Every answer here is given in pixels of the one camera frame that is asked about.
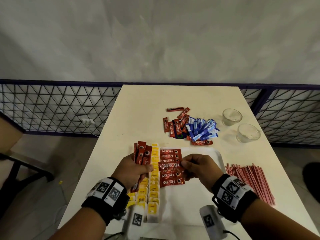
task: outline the forearm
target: forearm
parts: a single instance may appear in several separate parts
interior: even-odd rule
[[[49,240],[101,240],[106,224],[101,216],[90,208],[81,208]]]
[[[257,199],[242,215],[242,226],[253,240],[319,240],[320,237]]]

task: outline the left hand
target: left hand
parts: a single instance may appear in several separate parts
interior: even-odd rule
[[[146,174],[153,171],[153,165],[138,165],[133,161],[134,154],[124,157],[111,177],[119,180],[127,190],[138,181],[142,181]]]

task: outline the wristband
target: wristband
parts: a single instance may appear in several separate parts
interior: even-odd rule
[[[229,221],[239,221],[246,209],[258,197],[253,189],[229,174],[222,175],[211,188],[214,196],[212,201],[221,214]]]
[[[90,190],[81,207],[96,211],[107,226],[112,219],[120,220],[126,214],[129,199],[125,186],[119,180],[107,177]]]

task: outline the right hand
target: right hand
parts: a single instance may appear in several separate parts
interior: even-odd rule
[[[223,175],[222,170],[208,155],[190,154],[182,159],[181,165],[185,168],[183,172],[185,181],[199,178],[210,192],[214,183]]]

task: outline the black cable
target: black cable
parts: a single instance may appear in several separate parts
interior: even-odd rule
[[[104,240],[108,240],[108,239],[110,239],[110,238],[112,238],[112,237],[114,237],[114,236],[123,235],[123,234],[124,234],[124,232],[117,232],[117,233],[115,233],[115,234],[112,234],[112,235],[108,236],[108,237],[105,238]]]
[[[224,233],[230,233],[230,234],[233,235],[236,239],[240,240],[240,238],[238,238],[234,233],[232,233],[232,232],[230,232],[230,231],[224,230],[223,232],[224,232]]]

